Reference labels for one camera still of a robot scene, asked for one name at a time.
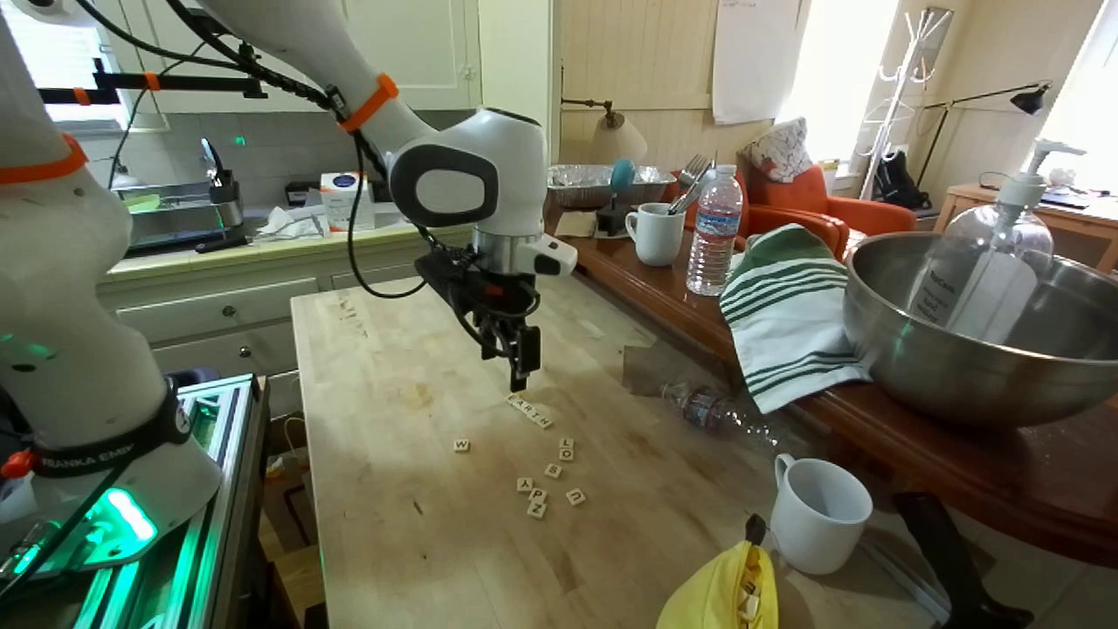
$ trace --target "plastic water bottle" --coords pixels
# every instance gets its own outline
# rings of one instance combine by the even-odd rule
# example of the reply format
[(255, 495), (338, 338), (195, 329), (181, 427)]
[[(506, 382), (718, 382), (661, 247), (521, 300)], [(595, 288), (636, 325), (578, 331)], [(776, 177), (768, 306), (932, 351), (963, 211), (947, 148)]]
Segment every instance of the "plastic water bottle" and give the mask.
[(742, 184), (733, 168), (714, 168), (700, 190), (700, 225), (688, 255), (688, 290), (704, 299), (719, 299), (727, 288), (727, 271), (733, 255), (733, 238), (742, 225)]

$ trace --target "wooden table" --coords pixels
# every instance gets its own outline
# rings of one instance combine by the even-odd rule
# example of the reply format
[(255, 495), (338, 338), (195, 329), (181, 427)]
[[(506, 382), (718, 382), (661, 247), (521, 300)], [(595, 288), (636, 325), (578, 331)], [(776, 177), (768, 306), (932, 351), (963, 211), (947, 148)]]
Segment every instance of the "wooden table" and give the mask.
[[(295, 300), (333, 625), (649, 629), (747, 515), (768, 515), (768, 457), (622, 387), (622, 352), (658, 347), (658, 329), (585, 281), (541, 281), (532, 322), (546, 338), (525, 400), (551, 430), (509, 405), (506, 363), (482, 363), (437, 295)], [(551, 484), (559, 438), (578, 442), (578, 463)], [(551, 492), (541, 522), (525, 515), (521, 474)], [(791, 573), (782, 614), (928, 625), (865, 557), (834, 580)]]
[[(727, 366), (729, 331), (718, 300), (686, 290), (680, 262), (638, 265), (630, 241), (572, 246), (589, 281), (671, 329), (700, 359)], [(1040, 550), (1118, 566), (1118, 400), (1075, 421), (987, 438), (928, 423), (872, 385), (810, 395), (792, 413), (829, 427), (890, 484), (910, 531), (939, 580), (954, 580), (947, 592), (961, 589), (961, 604), (991, 603), (963, 559), (947, 559), (961, 557), (961, 537), (939, 500)]]

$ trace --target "cabinet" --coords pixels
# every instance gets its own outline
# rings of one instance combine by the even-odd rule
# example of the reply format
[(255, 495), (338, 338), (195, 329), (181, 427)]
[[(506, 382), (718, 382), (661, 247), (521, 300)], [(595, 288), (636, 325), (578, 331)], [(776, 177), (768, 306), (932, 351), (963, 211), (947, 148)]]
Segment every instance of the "cabinet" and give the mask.
[[(411, 231), (380, 231), (358, 241), (369, 283), (411, 276), (425, 246)], [(301, 410), (291, 299), (346, 288), (346, 241), (260, 241), (195, 255), (148, 255), (118, 262), (99, 288), (114, 318), (135, 329), (164, 375), (203, 371), (267, 375), (272, 415)]]
[[(973, 208), (987, 208), (991, 198), (997, 198), (991, 190), (952, 184), (935, 213), (935, 231), (947, 231), (947, 225), (956, 213)], [(1118, 204), (1116, 198), (1098, 198), (1087, 211), (1040, 204), (1039, 218), (1049, 225), (1060, 255), (1094, 265), (1098, 273), (1116, 273), (1118, 265)]]
[[(474, 0), (330, 0), (346, 15), (358, 50), (375, 70), (398, 81), (411, 107), (474, 107), (479, 105), (479, 4)], [(118, 21), (142, 41), (191, 53), (199, 38), (164, 0), (124, 4)], [(124, 70), (169, 70), (171, 61), (111, 41)], [(261, 53), (261, 63), (312, 85), (295, 67)], [(221, 67), (181, 67), (174, 74), (239, 78)], [(162, 91), (162, 113), (319, 113), (319, 105), (261, 85), (268, 99), (221, 91)]]
[(346, 0), (346, 18), (411, 107), (479, 105), (479, 0)]

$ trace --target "striped towel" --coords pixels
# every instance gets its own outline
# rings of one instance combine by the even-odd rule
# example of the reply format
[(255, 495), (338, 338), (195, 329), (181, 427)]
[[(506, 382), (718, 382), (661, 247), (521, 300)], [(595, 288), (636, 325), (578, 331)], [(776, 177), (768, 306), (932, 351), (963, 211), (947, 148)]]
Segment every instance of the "striped towel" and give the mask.
[(737, 363), (768, 415), (842, 382), (871, 382), (842, 337), (847, 265), (810, 231), (763, 234), (719, 299)]

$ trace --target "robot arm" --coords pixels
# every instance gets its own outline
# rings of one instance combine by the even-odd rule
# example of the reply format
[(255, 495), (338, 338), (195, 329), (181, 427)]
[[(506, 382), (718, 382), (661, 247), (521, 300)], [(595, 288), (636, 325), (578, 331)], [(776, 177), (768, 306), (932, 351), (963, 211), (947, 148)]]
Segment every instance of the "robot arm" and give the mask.
[[(69, 18), (63, 0), (18, 0), (30, 15)], [(482, 358), (506, 358), (509, 385), (537, 366), (536, 276), (563, 276), (578, 255), (541, 231), (546, 152), (532, 120), (474, 113), (456, 128), (431, 128), (367, 67), (346, 38), (336, 4), (203, 0), (223, 27), (303, 70), (333, 102), (346, 133), (389, 174), (398, 211), (425, 226), (474, 225), (468, 247), (425, 234), (416, 271), (450, 306)], [(142, 515), (142, 537), (111, 550), (111, 564), (148, 551), (189, 522), (221, 485), (221, 473), (189, 442), (142, 337), (99, 306), (99, 281), (126, 251), (126, 213), (63, 141), (23, 74), (0, 18), (0, 392), (18, 405), (40, 457), (30, 474), (0, 488), (0, 559), (40, 557), (42, 522), (82, 519), (85, 500), (118, 488), (118, 531)], [(135, 449), (139, 435), (171, 435)], [(0, 564), (0, 604), (18, 585)]]
[(546, 148), (532, 120), (474, 113), (431, 128), (385, 70), (346, 38), (336, 4), (203, 0), (246, 41), (287, 61), (326, 94), (346, 133), (385, 166), (394, 208), (419, 226), (474, 225), (468, 251), (435, 246), (419, 276), (456, 307), (482, 358), (509, 359), (509, 387), (537, 366), (537, 329), (525, 325), (536, 276), (565, 276), (572, 247), (541, 226)]

